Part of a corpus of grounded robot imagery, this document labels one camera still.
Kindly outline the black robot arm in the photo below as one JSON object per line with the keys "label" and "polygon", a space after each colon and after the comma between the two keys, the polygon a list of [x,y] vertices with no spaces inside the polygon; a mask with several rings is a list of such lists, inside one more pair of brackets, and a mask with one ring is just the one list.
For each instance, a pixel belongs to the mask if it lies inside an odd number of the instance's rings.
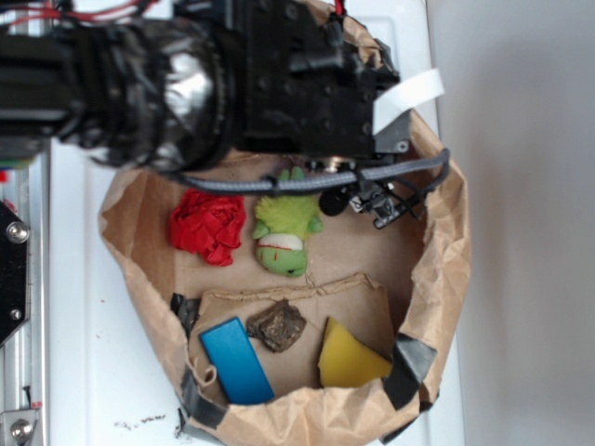
{"label": "black robot arm", "polygon": [[177,1],[122,20],[5,1],[42,36],[1,29],[1,165],[47,138],[99,164],[197,171],[232,150],[374,160],[373,102],[400,80],[390,51],[321,1]]}

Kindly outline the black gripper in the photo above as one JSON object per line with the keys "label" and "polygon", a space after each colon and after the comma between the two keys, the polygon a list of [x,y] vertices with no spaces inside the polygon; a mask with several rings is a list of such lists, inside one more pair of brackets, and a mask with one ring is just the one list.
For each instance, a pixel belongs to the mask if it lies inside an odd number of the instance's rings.
{"label": "black gripper", "polygon": [[239,151],[380,160],[373,105],[397,85],[390,51],[321,1],[177,1],[207,35],[226,81]]}

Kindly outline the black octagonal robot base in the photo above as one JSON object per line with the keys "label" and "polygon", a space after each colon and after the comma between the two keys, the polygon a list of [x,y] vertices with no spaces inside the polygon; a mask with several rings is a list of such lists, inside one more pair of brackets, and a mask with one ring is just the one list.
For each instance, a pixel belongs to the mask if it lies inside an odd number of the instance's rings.
{"label": "black octagonal robot base", "polygon": [[1,347],[30,318],[30,228],[1,202]]}

